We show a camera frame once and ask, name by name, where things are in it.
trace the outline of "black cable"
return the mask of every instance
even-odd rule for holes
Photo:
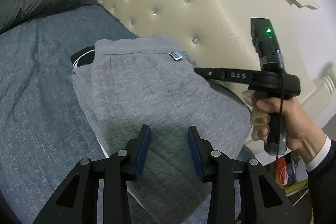
[[[280,78],[281,98],[280,98],[280,109],[279,109],[279,115],[280,115],[279,132],[281,131],[281,123],[282,123],[282,118],[283,118],[282,117],[282,107],[283,107],[283,104],[284,104],[284,97],[285,97],[284,84],[283,84],[284,71],[281,72],[280,76],[281,76],[281,78]],[[278,141],[279,141],[278,153],[277,153],[277,156],[275,158],[275,166],[274,166],[274,169],[273,169],[273,179],[275,179],[275,181],[277,181],[277,178],[275,177],[275,175],[276,175],[276,169],[277,169],[277,165],[278,165],[278,158],[279,158],[279,151],[280,151],[280,134],[279,134],[279,140]]]

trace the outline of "tufted headboard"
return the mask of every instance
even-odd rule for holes
[[[318,5],[313,0],[98,1],[140,37],[161,33],[175,39],[203,67],[259,70],[258,56],[250,38],[250,18],[269,18],[277,34],[286,71],[300,78],[299,100],[307,113],[314,118],[330,102],[335,89],[336,67],[328,76],[313,81],[295,41],[292,4],[314,10]],[[241,84],[226,85],[240,98],[247,89]],[[263,150],[262,141],[251,141],[248,146],[255,154]]]

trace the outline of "wrist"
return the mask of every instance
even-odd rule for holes
[[[316,124],[309,129],[307,134],[304,134],[303,138],[300,140],[300,146],[298,147],[297,152],[300,154],[305,164],[315,158],[317,153],[323,147],[326,139],[327,135]]]

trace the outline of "black sleeve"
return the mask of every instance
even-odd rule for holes
[[[308,172],[308,188],[315,224],[336,223],[336,143],[324,160]]]

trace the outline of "hand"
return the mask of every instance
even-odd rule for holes
[[[256,103],[264,112],[279,113],[279,98],[264,98]],[[305,163],[310,162],[321,150],[326,135],[307,115],[300,102],[296,98],[283,101],[282,115],[287,128],[287,146],[291,150],[297,150]],[[265,140],[268,129],[262,128],[257,132],[260,139]]]

